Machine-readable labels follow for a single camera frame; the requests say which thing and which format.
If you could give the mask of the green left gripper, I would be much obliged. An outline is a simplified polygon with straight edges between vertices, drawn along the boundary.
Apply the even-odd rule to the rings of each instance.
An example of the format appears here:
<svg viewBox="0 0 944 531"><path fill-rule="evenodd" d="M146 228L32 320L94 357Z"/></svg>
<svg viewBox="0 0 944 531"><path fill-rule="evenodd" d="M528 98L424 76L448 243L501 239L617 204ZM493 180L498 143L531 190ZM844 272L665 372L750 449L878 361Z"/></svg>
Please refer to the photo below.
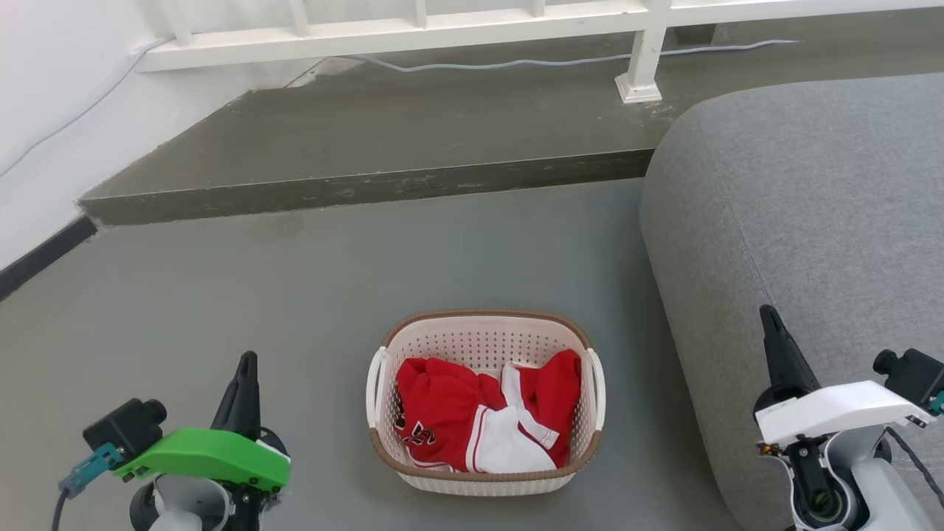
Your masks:
<svg viewBox="0 0 944 531"><path fill-rule="evenodd" d="M242 396L246 391L246 437L242 436ZM262 404L257 354L240 357L212 421L212 429L181 428L114 471L124 481L154 474L183 475L246 485L261 491L287 486L291 460L260 442Z"/></svg>

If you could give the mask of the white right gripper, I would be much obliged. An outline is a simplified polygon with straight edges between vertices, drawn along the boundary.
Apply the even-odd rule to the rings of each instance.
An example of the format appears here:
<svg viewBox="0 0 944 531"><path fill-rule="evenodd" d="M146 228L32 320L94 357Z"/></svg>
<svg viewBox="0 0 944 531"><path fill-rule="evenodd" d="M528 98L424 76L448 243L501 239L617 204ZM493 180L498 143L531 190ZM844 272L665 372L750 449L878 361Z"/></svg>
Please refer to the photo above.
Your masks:
<svg viewBox="0 0 944 531"><path fill-rule="evenodd" d="M825 387L816 379L798 343L772 305L760 307L770 380L760 403L775 403L754 414L761 440L786 447L805 438L853 429L934 422L929 412L872 381Z"/></svg>

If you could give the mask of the cream brown-rimmed laundry basket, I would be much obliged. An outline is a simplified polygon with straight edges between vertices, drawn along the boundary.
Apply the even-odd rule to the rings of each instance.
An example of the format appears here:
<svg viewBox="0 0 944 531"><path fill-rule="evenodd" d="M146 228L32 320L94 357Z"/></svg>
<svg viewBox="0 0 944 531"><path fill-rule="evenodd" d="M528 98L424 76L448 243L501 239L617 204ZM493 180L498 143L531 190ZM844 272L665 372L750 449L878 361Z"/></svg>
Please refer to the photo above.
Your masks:
<svg viewBox="0 0 944 531"><path fill-rule="evenodd" d="M397 372L408 358L438 358L479 374L500 376L506 363L543 366L574 350L581 360L581 396L570 437L569 461L543 473L449 473L419 468L395 430ZM375 453L418 490L455 496L530 496L559 490L586 467L603 436L603 364L586 334L563 317L526 310L439 310L392 328L370 362L365 416Z"/></svg>

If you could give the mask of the grey fabric sofa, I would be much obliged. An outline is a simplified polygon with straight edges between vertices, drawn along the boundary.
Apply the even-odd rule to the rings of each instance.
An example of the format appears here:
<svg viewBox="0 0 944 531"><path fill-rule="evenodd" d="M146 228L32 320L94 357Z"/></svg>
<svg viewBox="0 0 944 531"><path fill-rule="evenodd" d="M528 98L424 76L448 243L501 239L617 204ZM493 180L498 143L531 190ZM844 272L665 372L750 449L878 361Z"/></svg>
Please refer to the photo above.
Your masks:
<svg viewBox="0 0 944 531"><path fill-rule="evenodd" d="M883 350L944 363L944 73L799 82L684 112L640 226L712 473L744 531L791 524L759 458L773 305L823 386Z"/></svg>

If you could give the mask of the red printed jersey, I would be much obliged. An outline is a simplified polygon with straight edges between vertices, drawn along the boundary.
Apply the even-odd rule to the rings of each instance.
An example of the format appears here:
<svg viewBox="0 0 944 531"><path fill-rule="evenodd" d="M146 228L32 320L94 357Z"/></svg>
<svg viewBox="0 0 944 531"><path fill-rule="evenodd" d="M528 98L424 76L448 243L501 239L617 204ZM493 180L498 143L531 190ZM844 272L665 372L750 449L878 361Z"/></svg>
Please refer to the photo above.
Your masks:
<svg viewBox="0 0 944 531"><path fill-rule="evenodd" d="M487 412L508 406L499 380L438 358L408 358L397 372L395 430L419 468L478 473Z"/></svg>

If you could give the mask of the black baseboard strip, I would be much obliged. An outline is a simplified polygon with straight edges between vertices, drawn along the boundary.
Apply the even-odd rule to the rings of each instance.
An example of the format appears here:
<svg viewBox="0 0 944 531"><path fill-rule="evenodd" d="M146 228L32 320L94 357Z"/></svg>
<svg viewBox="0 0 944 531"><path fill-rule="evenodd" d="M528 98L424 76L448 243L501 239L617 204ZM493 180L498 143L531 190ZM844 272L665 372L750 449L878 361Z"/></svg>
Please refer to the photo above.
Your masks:
<svg viewBox="0 0 944 531"><path fill-rule="evenodd" d="M97 225L88 216L81 216L47 242L8 265L0 271L0 302L97 233Z"/></svg>

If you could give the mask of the red and white jersey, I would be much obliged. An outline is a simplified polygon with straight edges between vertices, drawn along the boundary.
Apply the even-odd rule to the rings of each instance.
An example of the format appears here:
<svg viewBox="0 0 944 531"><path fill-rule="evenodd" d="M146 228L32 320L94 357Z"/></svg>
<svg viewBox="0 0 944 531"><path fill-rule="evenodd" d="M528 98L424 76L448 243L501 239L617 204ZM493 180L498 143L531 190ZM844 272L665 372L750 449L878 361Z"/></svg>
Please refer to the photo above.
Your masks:
<svg viewBox="0 0 944 531"><path fill-rule="evenodd" d="M581 396L581 360L574 350L543 366L506 363L488 377L486 403L476 410L465 453L469 473L543 473L569 461Z"/></svg>

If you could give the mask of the grey raised concrete step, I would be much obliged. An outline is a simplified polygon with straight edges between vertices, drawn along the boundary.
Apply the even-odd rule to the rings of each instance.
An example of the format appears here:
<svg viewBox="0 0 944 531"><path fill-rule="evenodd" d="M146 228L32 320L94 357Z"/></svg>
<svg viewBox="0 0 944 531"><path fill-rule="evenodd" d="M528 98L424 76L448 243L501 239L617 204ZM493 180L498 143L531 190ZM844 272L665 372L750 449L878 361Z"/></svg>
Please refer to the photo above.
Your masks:
<svg viewBox="0 0 944 531"><path fill-rule="evenodd" d="M812 80L944 72L944 7L670 30L662 99L624 103L630 34L391 53L402 73L324 60L253 91L81 196L100 228L641 177L665 131L718 95Z"/></svg>

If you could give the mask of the white wooden railing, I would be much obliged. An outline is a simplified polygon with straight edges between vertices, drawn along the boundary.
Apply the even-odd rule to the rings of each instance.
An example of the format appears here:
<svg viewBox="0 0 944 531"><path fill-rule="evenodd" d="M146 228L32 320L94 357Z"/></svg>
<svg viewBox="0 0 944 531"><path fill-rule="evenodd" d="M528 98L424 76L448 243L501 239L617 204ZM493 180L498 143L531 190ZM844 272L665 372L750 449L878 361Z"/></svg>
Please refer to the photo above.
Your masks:
<svg viewBox="0 0 944 531"><path fill-rule="evenodd" d="M286 27L195 32L180 0L156 0L170 37L146 51L137 68L163 72L630 32L633 51L616 80L619 95L625 103L657 102L655 74L670 28L944 7L944 0L526 0L512 9L432 14L429 0L408 0L401 18L316 21L305 0L287 3Z"/></svg>

